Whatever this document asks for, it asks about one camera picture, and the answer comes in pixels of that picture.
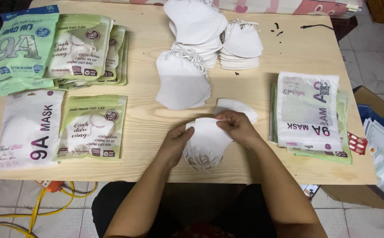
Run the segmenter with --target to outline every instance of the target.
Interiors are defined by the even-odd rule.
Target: red medicine blister pack
[[[355,151],[358,154],[364,155],[368,141],[365,138],[358,137],[350,132],[348,132],[348,137],[349,149]]]

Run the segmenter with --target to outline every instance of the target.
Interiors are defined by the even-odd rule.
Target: hand
[[[256,143],[264,142],[245,113],[227,110],[215,118],[221,120],[217,122],[217,126],[242,146],[251,148]]]
[[[164,165],[167,165],[169,169],[174,168],[174,166],[179,163],[186,142],[192,137],[195,131],[193,127],[190,127],[186,131],[185,128],[186,125],[184,124],[167,133],[154,161],[162,162]]]

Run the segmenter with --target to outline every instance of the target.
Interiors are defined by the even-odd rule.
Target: person
[[[300,186],[273,150],[261,138],[248,117],[224,111],[217,126],[258,161],[261,184],[248,185],[232,207],[208,224],[182,228],[160,206],[170,170],[181,159],[194,133],[179,126],[167,133],[155,159],[136,183],[111,182],[92,204],[92,216],[100,238],[120,237],[279,237],[326,238],[316,212]]]

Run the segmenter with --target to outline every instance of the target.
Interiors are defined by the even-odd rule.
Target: black cable
[[[301,28],[302,28],[302,29],[305,29],[305,28],[313,27],[313,26],[324,26],[324,27],[327,27],[328,29],[334,30],[332,27],[329,27],[329,26],[327,26],[327,25],[323,25],[323,24],[318,24],[318,25],[303,25],[303,26],[301,26]]]

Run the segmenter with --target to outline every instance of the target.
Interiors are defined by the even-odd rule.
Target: qr code
[[[330,86],[320,86],[320,96],[330,96]]]

